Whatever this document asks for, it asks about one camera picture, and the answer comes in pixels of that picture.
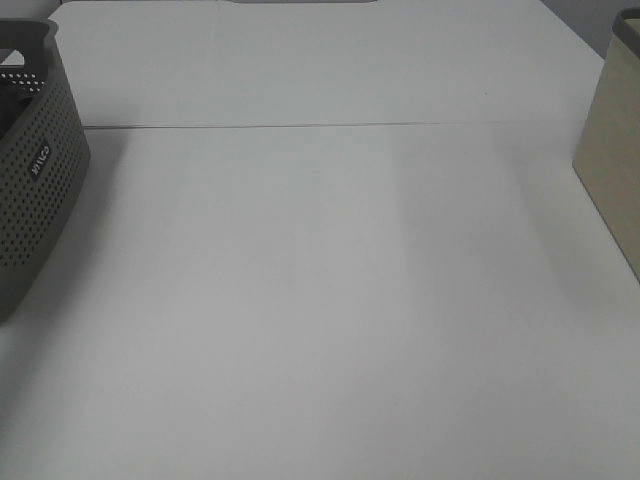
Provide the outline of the grey perforated plastic basket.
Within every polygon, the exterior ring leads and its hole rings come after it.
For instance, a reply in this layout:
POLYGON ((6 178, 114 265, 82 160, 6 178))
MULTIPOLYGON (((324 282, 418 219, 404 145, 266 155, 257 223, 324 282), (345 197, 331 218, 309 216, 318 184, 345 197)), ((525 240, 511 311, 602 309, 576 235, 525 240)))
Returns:
POLYGON ((4 19, 1 46, 1 319, 18 308, 77 202, 91 152, 45 19, 4 19))

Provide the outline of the beige fabric bin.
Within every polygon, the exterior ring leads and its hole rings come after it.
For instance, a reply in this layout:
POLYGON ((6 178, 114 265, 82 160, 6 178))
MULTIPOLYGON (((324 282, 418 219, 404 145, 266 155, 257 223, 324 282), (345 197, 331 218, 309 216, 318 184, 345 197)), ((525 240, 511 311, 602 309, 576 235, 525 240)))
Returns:
POLYGON ((618 12, 573 168, 639 275, 639 9, 618 12))

